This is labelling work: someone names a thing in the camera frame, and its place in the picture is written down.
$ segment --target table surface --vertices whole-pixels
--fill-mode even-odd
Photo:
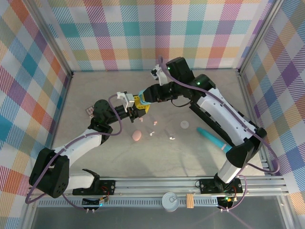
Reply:
[[[234,70],[194,71],[195,76],[201,73],[209,76],[224,98],[246,115]],[[155,83],[149,71],[75,73],[53,147],[61,146],[84,132],[90,124],[85,110],[97,100],[108,99],[119,91],[137,94]],[[179,98],[174,102],[181,105],[187,101]],[[113,104],[120,105],[120,101],[113,99]],[[183,120],[189,122],[189,128],[180,127]],[[70,172],[87,168],[101,177],[214,176],[226,160],[221,149],[198,134],[196,128],[202,127],[218,136],[188,106],[178,108],[170,101],[151,104],[143,122],[137,119],[131,123],[124,119],[122,123],[123,131],[119,136],[110,137],[103,145],[86,153],[71,166]],[[118,123],[111,126],[113,133],[119,130]],[[142,132],[138,142],[132,139],[135,130]],[[150,131],[155,132],[153,136],[149,135]],[[251,163],[261,167],[258,154]],[[243,174],[263,175],[251,167],[245,168]]]

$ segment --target plaid wall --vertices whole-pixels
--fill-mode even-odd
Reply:
[[[0,228],[14,229],[68,77],[21,0],[0,0]]]
[[[305,226],[305,1],[286,0],[245,70],[258,121]]]
[[[236,68],[273,0],[35,0],[74,70]]]

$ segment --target white bracket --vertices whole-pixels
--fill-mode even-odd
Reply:
[[[128,107],[132,107],[134,104],[134,97],[133,94],[125,94],[121,92],[117,92],[118,99],[120,99],[123,103],[125,112],[127,112]]]
[[[222,129],[230,136],[234,145],[239,146],[244,143],[244,139],[249,139],[252,134],[249,133],[234,117],[233,115],[224,107],[226,104],[235,113],[235,115],[253,132],[255,132],[255,126],[247,122],[243,117],[241,117],[235,109],[223,98],[217,88],[212,88],[209,92],[216,95],[222,100],[222,103],[215,100],[210,95],[205,97],[200,97],[197,104],[207,111],[216,122],[222,127]]]
[[[162,68],[157,64],[154,69],[151,70],[151,75],[154,78],[154,80],[159,80],[160,86],[163,84],[168,83],[167,76],[162,71]]]

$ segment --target small sticker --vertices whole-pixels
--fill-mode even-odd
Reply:
[[[93,106],[86,109],[86,112],[89,115],[89,118],[93,118],[93,111],[94,111]]]

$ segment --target black cable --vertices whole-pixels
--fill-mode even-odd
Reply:
[[[200,187],[196,185],[198,181],[199,181],[199,180],[197,180],[197,181],[195,182],[195,187],[200,189]]]
[[[177,105],[175,105],[175,104],[173,103],[173,100],[172,100],[172,99],[171,99],[171,102],[172,102],[172,104],[173,104],[175,107],[184,107],[184,106],[187,106],[188,104],[191,103],[191,101],[189,101],[189,102],[186,103],[186,104],[183,104],[183,105],[181,105],[181,106],[177,106]]]

